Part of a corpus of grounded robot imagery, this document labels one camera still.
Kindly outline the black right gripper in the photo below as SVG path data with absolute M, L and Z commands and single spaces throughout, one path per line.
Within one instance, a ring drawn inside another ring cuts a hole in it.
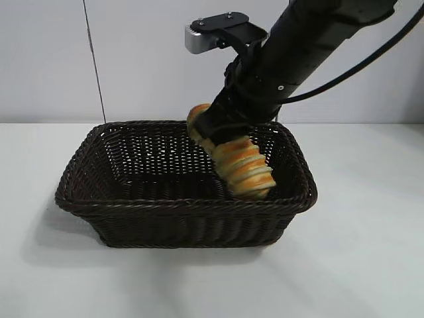
M 281 106 L 245 97 L 236 87 L 224 87 L 212 105 L 196 117 L 194 129 L 203 140 L 217 146 L 245 135 L 249 125 L 270 122 Z

